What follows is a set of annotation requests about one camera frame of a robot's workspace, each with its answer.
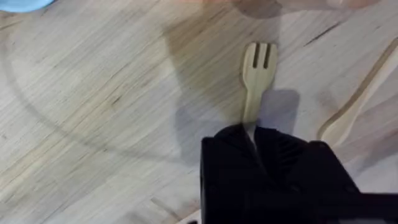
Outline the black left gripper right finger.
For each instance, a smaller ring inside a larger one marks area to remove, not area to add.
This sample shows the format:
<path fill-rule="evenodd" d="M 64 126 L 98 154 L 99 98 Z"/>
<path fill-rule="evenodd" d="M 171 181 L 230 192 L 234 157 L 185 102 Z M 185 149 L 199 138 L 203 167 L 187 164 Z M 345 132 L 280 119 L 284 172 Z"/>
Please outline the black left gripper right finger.
<path fill-rule="evenodd" d="M 255 223 L 329 223 L 363 216 L 361 192 L 330 147 L 257 128 L 257 154 L 276 184 L 257 201 Z"/>

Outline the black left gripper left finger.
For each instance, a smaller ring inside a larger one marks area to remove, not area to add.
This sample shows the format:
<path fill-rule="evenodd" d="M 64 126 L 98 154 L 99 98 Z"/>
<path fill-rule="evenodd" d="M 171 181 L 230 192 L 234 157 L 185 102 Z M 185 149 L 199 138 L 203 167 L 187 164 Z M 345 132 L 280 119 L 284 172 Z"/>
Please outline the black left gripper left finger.
<path fill-rule="evenodd" d="M 201 142 L 201 220 L 203 223 L 267 223 L 267 212 L 252 204 L 275 189 L 241 124 Z"/>

